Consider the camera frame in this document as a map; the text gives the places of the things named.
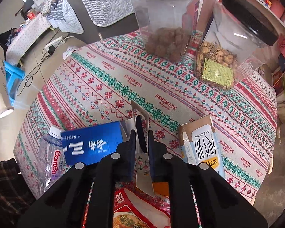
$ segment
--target chair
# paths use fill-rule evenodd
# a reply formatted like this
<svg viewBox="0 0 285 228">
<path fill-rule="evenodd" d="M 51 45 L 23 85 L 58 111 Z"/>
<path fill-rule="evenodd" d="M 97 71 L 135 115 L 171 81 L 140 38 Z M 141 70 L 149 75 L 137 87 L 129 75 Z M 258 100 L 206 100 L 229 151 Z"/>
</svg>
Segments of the chair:
<svg viewBox="0 0 285 228">
<path fill-rule="evenodd" d="M 23 78 L 25 77 L 25 72 L 16 66 L 10 65 L 6 61 L 4 61 L 4 64 L 6 72 L 6 90 L 8 92 L 11 106 L 13 106 L 15 99 L 13 99 L 10 95 L 11 89 L 16 79 L 23 80 Z"/>
<path fill-rule="evenodd" d="M 23 12 L 26 14 L 28 11 L 30 11 L 33 4 L 34 0 L 26 0 L 23 5 Z"/>
</svg>

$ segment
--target toy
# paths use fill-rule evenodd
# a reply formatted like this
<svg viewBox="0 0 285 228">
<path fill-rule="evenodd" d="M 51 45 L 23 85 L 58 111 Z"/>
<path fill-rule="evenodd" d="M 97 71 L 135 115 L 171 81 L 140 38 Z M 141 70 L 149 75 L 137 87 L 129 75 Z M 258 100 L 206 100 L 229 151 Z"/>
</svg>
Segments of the toy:
<svg viewBox="0 0 285 228">
<path fill-rule="evenodd" d="M 270 8 L 271 7 L 271 1 L 265 0 L 265 6 Z"/>
</svg>

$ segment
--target white table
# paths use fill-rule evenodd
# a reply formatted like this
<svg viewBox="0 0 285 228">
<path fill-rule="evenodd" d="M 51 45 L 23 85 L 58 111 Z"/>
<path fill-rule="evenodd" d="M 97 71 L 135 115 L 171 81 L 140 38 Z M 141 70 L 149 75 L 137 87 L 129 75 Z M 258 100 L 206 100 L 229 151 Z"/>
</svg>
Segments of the white table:
<svg viewBox="0 0 285 228">
<path fill-rule="evenodd" d="M 47 18 L 38 14 L 24 27 L 6 52 L 6 61 L 11 65 L 17 65 L 20 58 L 26 53 L 31 45 L 51 26 Z"/>
</svg>

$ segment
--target water bottle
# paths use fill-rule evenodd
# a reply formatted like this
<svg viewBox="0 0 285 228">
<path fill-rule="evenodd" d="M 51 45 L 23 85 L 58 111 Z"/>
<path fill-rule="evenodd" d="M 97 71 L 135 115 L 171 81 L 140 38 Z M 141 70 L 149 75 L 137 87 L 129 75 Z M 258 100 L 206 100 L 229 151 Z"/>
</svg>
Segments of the water bottle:
<svg viewBox="0 0 285 228">
<path fill-rule="evenodd" d="M 51 125 L 49 134 L 41 138 L 38 154 L 38 188 L 43 195 L 61 176 L 64 154 L 61 142 L 62 128 Z"/>
</svg>

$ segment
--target plaid fabric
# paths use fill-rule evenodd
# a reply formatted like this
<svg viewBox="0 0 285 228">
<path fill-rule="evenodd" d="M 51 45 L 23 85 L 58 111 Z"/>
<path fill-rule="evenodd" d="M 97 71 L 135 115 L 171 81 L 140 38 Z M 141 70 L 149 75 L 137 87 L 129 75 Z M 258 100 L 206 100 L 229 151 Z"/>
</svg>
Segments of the plaid fabric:
<svg viewBox="0 0 285 228">
<path fill-rule="evenodd" d="M 0 207 L 13 224 L 34 203 L 15 159 L 0 162 Z"/>
</svg>

